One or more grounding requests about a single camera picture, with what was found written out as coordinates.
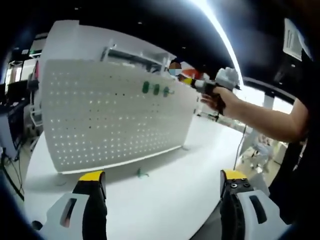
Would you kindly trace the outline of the person's right hand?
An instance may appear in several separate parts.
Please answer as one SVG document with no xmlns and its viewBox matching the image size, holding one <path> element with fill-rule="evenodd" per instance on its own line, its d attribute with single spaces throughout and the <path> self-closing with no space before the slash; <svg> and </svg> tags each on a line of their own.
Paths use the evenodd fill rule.
<svg viewBox="0 0 320 240">
<path fill-rule="evenodd" d="M 221 110 L 226 117 L 235 119 L 240 99 L 228 89 L 216 87 L 212 93 L 202 94 L 200 102 L 214 111 L 219 112 Z"/>
</svg>

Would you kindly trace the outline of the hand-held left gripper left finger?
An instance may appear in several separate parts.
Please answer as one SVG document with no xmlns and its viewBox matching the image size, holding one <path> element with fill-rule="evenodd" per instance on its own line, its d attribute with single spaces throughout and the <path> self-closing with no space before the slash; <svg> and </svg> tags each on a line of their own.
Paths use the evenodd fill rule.
<svg viewBox="0 0 320 240">
<path fill-rule="evenodd" d="M 59 198 L 46 214 L 48 240 L 106 240 L 105 172 L 81 176 L 72 192 Z"/>
</svg>

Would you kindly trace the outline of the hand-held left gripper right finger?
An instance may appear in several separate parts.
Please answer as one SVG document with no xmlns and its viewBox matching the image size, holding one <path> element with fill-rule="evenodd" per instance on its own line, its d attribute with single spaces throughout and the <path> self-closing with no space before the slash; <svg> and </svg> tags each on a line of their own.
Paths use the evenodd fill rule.
<svg viewBox="0 0 320 240">
<path fill-rule="evenodd" d="M 240 171 L 220 172 L 223 240 L 279 239 L 279 208 Z"/>
</svg>

